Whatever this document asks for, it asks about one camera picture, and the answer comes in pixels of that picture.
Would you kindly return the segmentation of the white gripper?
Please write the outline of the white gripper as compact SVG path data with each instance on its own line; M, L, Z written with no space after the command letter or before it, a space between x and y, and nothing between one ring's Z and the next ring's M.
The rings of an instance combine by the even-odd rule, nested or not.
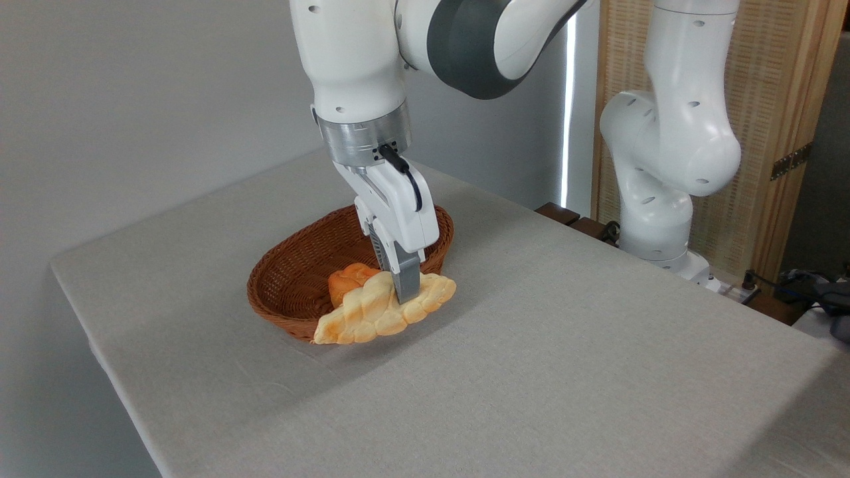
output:
M415 299L421 290L421 253L438 239L427 181L400 154L379 155L371 165L335 156L332 161L355 191L361 230L371 241L380 269L391 272L398 302Z

